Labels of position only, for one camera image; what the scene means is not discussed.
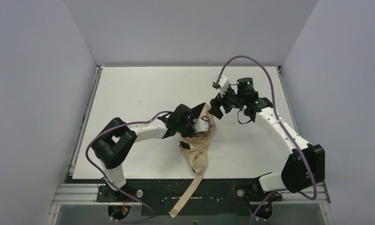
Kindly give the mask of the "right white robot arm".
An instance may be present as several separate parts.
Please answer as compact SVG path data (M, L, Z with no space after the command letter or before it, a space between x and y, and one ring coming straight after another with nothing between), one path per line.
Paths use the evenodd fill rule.
M266 97L260 97L254 90L252 78L238 79L237 89L234 90L229 79L222 76L214 78L213 87L219 89L219 93L210 101L210 114L221 119L233 108L238 109L260 126L286 157L280 172L268 173L259 178L263 191L288 190L296 193L325 180L323 147L313 145L297 134L274 111L273 103Z

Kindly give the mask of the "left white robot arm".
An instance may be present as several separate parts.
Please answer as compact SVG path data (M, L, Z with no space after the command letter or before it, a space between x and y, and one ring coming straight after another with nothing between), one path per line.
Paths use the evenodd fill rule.
M113 118L88 145L99 159L106 183L112 190L126 184L122 163L134 143L149 139L164 139L180 134L192 137L199 132L196 123L205 107L201 103L194 108L180 104L174 111L161 111L148 121L124 122Z

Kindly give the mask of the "black and beige umbrella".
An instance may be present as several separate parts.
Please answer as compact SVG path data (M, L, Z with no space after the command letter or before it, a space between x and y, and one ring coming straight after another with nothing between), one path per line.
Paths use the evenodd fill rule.
M208 166L209 157L208 152L210 148L211 139L217 132L216 122L213 115L209 113L210 105L203 103L203 110L199 115L199 119L207 117L210 120L210 129L208 132L198 133L192 137L184 137L180 144L180 152L188 161L191 169L195 173L195 178L186 189L186 191L179 198L178 202L169 211L169 215L175 218L181 209L186 205L189 199L191 199L193 193L200 185L205 170Z

